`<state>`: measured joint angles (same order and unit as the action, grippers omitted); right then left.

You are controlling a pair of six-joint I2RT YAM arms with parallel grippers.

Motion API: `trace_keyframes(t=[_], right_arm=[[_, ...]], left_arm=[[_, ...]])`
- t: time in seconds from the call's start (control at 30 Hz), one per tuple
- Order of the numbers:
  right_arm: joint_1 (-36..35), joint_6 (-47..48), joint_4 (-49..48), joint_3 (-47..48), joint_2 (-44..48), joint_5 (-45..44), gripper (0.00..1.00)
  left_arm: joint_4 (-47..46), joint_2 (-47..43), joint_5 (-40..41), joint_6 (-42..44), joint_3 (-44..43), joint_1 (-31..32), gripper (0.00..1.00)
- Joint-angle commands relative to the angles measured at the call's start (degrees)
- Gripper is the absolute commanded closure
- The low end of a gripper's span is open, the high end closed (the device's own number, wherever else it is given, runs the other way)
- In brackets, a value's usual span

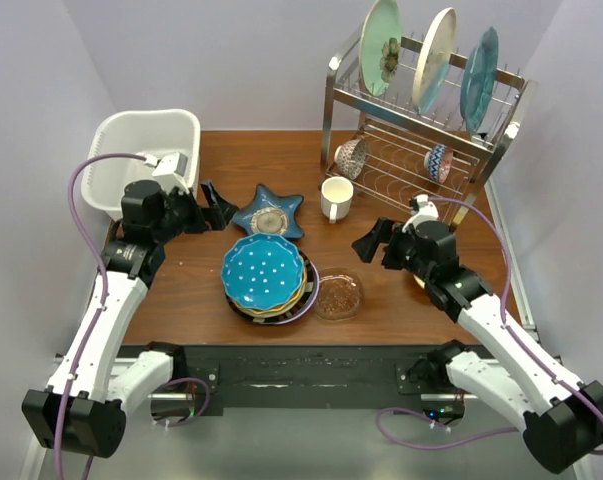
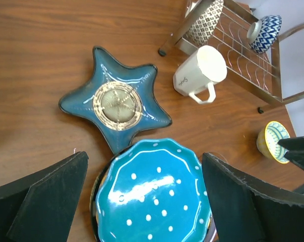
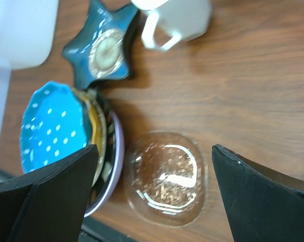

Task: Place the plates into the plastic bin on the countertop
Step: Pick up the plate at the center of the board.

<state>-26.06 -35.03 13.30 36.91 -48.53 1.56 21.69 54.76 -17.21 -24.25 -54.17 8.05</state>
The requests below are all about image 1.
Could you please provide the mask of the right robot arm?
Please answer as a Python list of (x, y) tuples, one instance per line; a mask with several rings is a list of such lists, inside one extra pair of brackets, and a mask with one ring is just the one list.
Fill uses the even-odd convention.
[(380, 245), (385, 268), (421, 279), (431, 303), (499, 363), (492, 367), (451, 341), (428, 356), (426, 379), (433, 390), (457, 387), (479, 397), (522, 434), (528, 451), (551, 473), (588, 454), (603, 455), (603, 385), (584, 383), (512, 319), (482, 277), (460, 263), (447, 224), (422, 215), (404, 225), (380, 218), (352, 247), (369, 263)]

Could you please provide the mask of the blue polka dot plate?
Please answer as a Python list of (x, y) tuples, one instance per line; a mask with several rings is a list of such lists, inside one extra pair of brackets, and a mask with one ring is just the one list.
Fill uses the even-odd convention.
[(257, 233), (226, 252), (220, 276), (226, 295), (238, 305), (269, 310), (294, 296), (304, 271), (296, 245), (281, 235)]

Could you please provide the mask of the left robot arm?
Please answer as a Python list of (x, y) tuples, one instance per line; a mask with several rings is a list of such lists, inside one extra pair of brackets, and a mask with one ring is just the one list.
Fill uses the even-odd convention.
[(151, 342), (124, 373), (111, 370), (128, 325), (181, 234), (223, 230), (237, 212), (213, 184), (201, 184), (206, 205), (190, 190), (165, 192), (152, 180), (128, 184), (121, 199), (123, 234), (100, 254), (93, 296), (80, 329), (42, 390), (29, 390), (22, 412), (39, 443), (56, 452), (108, 458), (129, 416), (159, 388), (181, 390), (189, 379), (182, 346)]

